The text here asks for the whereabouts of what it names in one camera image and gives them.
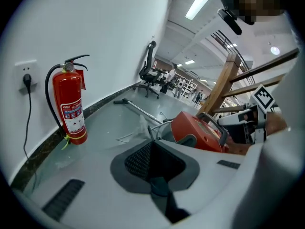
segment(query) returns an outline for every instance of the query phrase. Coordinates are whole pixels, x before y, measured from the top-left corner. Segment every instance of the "fire extinguisher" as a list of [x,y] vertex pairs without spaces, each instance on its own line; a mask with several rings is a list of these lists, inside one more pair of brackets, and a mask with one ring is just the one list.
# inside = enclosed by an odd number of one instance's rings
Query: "fire extinguisher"
[[[48,106],[59,127],[60,132],[67,140],[65,147],[70,142],[76,145],[82,144],[87,140],[88,137],[81,105],[82,77],[75,71],[74,68],[75,65],[78,65],[88,70],[85,65],[74,62],[74,60],[86,56],[89,55],[85,54],[73,57],[67,59],[64,64],[57,64],[53,66],[49,70],[44,84]],[[63,123],[63,127],[61,126],[52,107],[48,89],[50,76],[52,72],[58,68],[62,68],[62,70],[54,74],[52,82],[55,102]]]

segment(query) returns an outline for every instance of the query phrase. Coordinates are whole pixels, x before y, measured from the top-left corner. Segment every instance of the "yellow zip tie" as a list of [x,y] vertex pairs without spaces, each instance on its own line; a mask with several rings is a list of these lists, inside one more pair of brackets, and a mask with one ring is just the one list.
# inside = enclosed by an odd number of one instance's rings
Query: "yellow zip tie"
[[84,136],[86,135],[86,133],[87,133],[87,129],[86,129],[85,133],[84,133],[82,136],[80,136],[80,137],[71,137],[71,136],[66,135],[66,136],[64,137],[64,139],[67,140],[67,143],[66,143],[66,145],[62,148],[62,150],[64,150],[64,149],[68,146],[68,144],[69,144],[69,139],[74,139],[74,140],[81,139],[82,137],[84,137]]

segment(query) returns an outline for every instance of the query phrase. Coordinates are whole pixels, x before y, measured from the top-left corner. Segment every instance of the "black mesh panel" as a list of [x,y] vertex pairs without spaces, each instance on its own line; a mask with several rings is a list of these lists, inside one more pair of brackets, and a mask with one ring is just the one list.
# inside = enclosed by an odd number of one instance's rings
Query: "black mesh panel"
[[168,182],[182,173],[185,166],[182,159],[155,142],[147,144],[125,160],[126,169],[147,182],[154,177],[163,177]]

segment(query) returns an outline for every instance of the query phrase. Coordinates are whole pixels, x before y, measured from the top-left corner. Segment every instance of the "black office chair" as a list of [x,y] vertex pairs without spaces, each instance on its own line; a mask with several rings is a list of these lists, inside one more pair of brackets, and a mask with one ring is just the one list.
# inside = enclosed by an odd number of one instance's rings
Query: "black office chair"
[[135,90],[136,88],[144,88],[146,89],[146,96],[145,97],[148,97],[148,92],[152,92],[153,94],[156,94],[157,95],[157,98],[159,98],[159,94],[151,88],[151,86],[154,85],[154,83],[157,81],[158,77],[160,76],[160,74],[162,72],[158,71],[157,75],[151,75],[149,74],[149,71],[151,70],[152,68],[152,55],[153,55],[153,49],[157,46],[157,43],[155,41],[152,41],[151,43],[149,43],[149,45],[147,46],[147,49],[148,49],[148,54],[147,54],[147,64],[146,62],[144,62],[144,66],[143,68],[141,69],[139,75],[140,75],[140,78],[144,81],[146,81],[147,85],[138,85],[138,86],[135,86],[133,89]]

